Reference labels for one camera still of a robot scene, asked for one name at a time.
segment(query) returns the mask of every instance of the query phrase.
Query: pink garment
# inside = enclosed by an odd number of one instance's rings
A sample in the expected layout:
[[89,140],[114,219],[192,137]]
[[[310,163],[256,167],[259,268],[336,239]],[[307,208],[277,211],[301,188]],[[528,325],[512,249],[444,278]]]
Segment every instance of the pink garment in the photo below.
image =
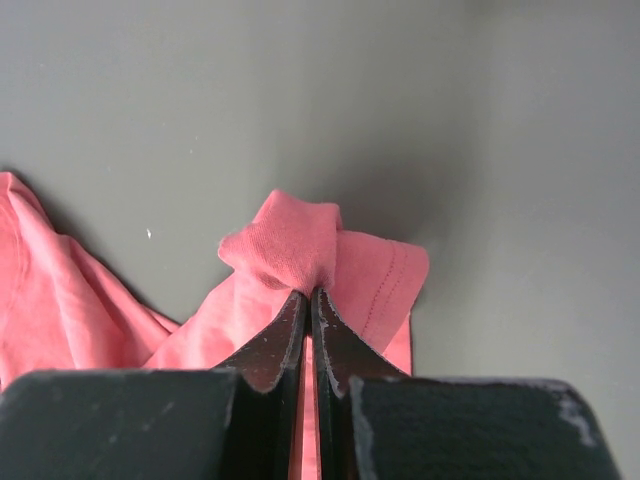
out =
[[[2,389],[36,369],[210,368],[262,330],[292,289],[309,294],[316,285],[330,289],[365,341],[410,371],[408,314],[428,270],[422,248],[343,230],[337,205],[274,191],[251,224],[222,240],[219,256],[234,273],[178,325],[140,305],[77,241],[52,229],[31,191],[0,173]],[[303,478],[311,479],[315,426],[306,400]]]

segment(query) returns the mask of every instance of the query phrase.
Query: pink fabric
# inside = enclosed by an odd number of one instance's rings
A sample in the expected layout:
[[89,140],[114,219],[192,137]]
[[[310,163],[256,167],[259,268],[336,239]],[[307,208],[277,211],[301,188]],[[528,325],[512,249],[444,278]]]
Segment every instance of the pink fabric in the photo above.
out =
[[[31,191],[0,173],[2,388],[35,369],[209,368],[263,329],[292,289],[308,294],[316,285],[330,289],[365,341],[410,371],[408,314],[428,270],[422,248],[343,230],[337,205],[274,191],[250,225],[223,239],[219,255],[234,273],[178,325],[140,305],[52,229]],[[313,408],[306,400],[305,413]],[[310,416],[305,479],[316,477],[314,442]]]

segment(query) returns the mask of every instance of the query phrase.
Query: fabric fold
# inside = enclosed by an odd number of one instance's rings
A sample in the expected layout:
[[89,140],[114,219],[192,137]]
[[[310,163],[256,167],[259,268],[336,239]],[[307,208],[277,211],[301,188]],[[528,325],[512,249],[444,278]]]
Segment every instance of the fabric fold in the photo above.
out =
[[[424,249],[343,230],[337,205],[276,190],[218,253],[233,274],[178,325],[139,304],[53,230],[24,184],[0,173],[2,389],[36,369],[211,368],[262,330],[292,289],[309,295],[315,286],[363,340],[410,371],[408,314],[429,268]],[[314,478],[315,451],[307,448],[305,462],[304,478]]]

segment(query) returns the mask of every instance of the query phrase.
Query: gray table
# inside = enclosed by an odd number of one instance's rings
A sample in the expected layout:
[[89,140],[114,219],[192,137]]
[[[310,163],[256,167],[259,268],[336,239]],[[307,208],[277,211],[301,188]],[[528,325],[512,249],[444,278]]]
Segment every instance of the gray table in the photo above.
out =
[[419,374],[567,379],[634,478],[640,8],[533,3],[2,0],[0,167],[178,320],[271,189],[337,201],[430,251]]

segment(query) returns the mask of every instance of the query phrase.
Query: crumpled cloth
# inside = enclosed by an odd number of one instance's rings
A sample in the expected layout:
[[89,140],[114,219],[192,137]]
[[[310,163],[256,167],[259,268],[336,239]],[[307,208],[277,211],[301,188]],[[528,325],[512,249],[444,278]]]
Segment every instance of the crumpled cloth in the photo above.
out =
[[[308,295],[317,285],[371,347],[410,372],[408,314],[429,266],[422,248],[343,230],[337,205],[276,190],[218,253],[234,273],[179,325],[138,303],[54,231],[17,177],[0,173],[2,389],[36,369],[210,368],[262,330],[292,289]],[[302,471],[315,479],[313,398],[305,398]]]

